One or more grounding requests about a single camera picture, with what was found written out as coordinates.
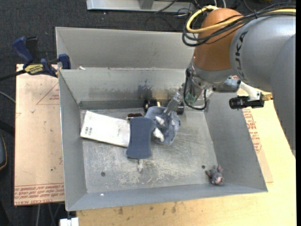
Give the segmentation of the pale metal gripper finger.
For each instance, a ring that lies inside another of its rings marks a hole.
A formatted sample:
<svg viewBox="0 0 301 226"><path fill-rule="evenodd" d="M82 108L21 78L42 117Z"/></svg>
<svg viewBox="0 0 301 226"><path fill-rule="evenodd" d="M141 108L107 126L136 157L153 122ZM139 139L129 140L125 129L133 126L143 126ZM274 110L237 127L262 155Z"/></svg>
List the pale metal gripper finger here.
<svg viewBox="0 0 301 226"><path fill-rule="evenodd" d="M176 110L177 107L180 105L182 101L182 96L180 92L176 92L169 103L167 104L165 110L163 111L164 114L170 114L172 111Z"/></svg>

